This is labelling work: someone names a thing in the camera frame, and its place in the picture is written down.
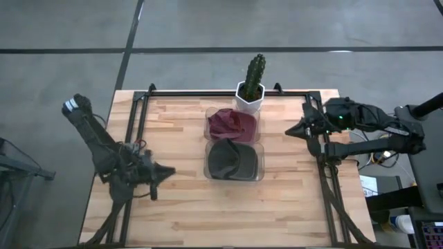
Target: butcher block tabletop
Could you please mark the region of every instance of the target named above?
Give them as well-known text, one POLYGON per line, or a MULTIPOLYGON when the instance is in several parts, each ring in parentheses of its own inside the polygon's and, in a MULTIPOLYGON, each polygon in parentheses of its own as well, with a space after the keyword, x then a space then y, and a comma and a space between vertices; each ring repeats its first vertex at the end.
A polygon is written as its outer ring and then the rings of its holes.
MULTIPOLYGON (((319 91, 323 103, 338 97, 336 89, 319 91)), ((133 94, 116 91, 107 126, 115 141, 125 139, 133 94)), ((160 184, 157 201, 149 197, 132 201, 126 246, 330 246, 316 159, 304 140, 284 135, 302 117, 304 101, 303 97, 265 97, 258 141, 264 148, 264 178, 236 182, 204 176, 206 109, 235 108, 233 97, 150 97, 143 139, 154 159, 175 167, 177 173, 160 184)), ((141 111, 138 106, 133 138, 141 111)), ((349 142, 350 137, 344 132, 331 140, 349 142)), ((347 213, 375 241, 356 163, 344 160, 338 168, 347 213)), ((149 187, 140 185, 134 194, 148 191, 149 187)), ((96 177, 80 243, 93 236, 111 206, 108 184, 96 177)), ((334 218, 338 240, 343 241, 335 211, 334 218)))

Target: maroon fabric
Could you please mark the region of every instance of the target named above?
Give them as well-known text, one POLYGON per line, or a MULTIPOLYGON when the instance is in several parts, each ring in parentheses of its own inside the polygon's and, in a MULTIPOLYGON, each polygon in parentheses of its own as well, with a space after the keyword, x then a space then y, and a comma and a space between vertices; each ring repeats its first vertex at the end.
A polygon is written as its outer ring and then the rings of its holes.
POLYGON ((257 120, 247 113, 232 109, 220 109, 208 118, 212 139, 230 138, 236 142, 253 141, 257 120))

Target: gray concrete floor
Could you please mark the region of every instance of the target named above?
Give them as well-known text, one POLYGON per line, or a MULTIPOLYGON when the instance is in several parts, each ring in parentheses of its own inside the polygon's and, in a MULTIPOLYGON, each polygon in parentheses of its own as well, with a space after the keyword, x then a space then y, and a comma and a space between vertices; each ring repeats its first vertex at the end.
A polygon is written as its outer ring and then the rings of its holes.
MULTIPOLYGON (((136 0, 0 0, 0 48, 124 47, 135 6, 136 0)), ((146 0, 134 47, 435 46, 443 44, 442 24, 432 0, 146 0)), ((146 89, 151 82, 158 89, 233 88, 253 56, 132 55, 123 89, 146 89)), ((267 87, 280 82, 287 89, 339 89, 387 113, 443 89, 443 52, 265 56, 267 87)), ((82 93, 106 117, 121 60, 122 55, 0 55, 0 136, 57 171, 53 182, 33 183, 17 229, 23 246, 77 243, 93 165, 60 109, 82 93)), ((372 166, 361 173, 399 175, 409 185, 400 166, 410 172, 402 156, 392 169, 372 166)), ((377 239, 407 246, 402 237, 377 233, 377 239)))

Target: black cap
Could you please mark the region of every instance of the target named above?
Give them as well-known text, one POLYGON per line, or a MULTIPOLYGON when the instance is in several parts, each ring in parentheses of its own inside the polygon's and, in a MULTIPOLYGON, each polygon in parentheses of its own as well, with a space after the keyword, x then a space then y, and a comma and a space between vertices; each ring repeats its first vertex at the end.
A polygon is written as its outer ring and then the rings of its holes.
POLYGON ((218 140, 209 151, 208 170, 214 179, 255 181, 257 153, 249 145, 228 138, 218 140))

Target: white hexagonal pot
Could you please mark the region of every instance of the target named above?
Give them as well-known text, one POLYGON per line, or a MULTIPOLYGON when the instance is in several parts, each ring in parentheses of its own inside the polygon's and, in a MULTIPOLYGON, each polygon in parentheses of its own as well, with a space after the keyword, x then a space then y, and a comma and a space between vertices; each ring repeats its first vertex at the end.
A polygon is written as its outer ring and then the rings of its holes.
POLYGON ((244 113, 254 114, 255 112, 260 110, 260 107, 262 106, 262 102, 264 99, 264 86, 262 84, 259 84, 260 88, 262 89, 262 97, 259 100, 256 100, 254 102, 247 102, 246 100, 243 100, 239 96, 239 89, 244 84, 243 82, 239 82, 237 85, 237 90, 235 92, 235 101, 237 103, 237 108, 239 111, 242 111, 244 113))

